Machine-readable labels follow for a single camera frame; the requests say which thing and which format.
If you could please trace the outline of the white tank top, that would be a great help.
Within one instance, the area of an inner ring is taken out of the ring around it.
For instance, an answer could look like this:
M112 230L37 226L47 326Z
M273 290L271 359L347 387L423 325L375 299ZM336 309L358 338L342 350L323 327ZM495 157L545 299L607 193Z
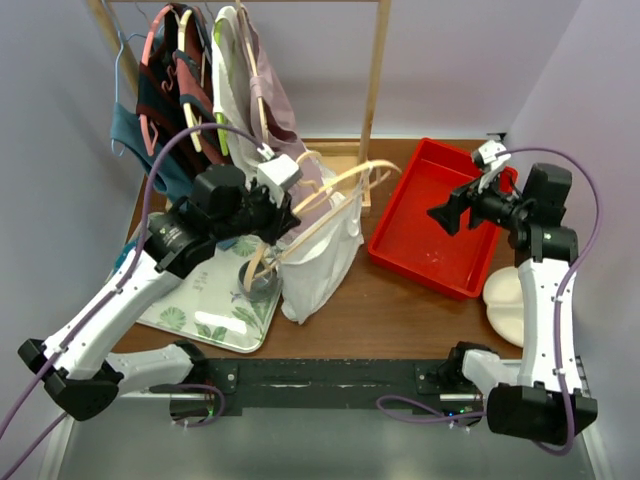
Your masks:
M294 241L279 260L281 311L295 323L304 323L322 308L349 272L364 242L361 228L362 191L340 196L338 203Z

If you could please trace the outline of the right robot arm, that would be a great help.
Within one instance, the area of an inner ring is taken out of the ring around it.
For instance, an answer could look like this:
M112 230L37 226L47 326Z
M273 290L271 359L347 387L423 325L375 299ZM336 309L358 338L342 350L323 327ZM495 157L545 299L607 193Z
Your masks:
M508 195L497 180L456 188L427 214L449 235L491 222L509 232L523 298L523 357L509 370L487 347L460 342L446 361L445 379L459 393L474 386L485 402L489 429L530 440L560 453L597 418L595 399L582 392L574 356L572 282L578 265L578 237L563 226L570 171L536 163L524 190Z

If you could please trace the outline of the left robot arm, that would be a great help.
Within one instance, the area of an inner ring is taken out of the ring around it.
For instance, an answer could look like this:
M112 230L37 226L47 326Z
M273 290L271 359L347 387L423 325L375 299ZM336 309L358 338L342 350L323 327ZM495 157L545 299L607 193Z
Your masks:
M275 244L298 226L289 190L301 176L287 156L261 164L252 181L233 165L198 175L189 195L150 221L121 269L79 314L47 339L20 346L20 358L54 403L86 421L132 391L161 385L200 390L207 359L189 341L133 354L112 348L154 302L213 258L218 243L255 235Z

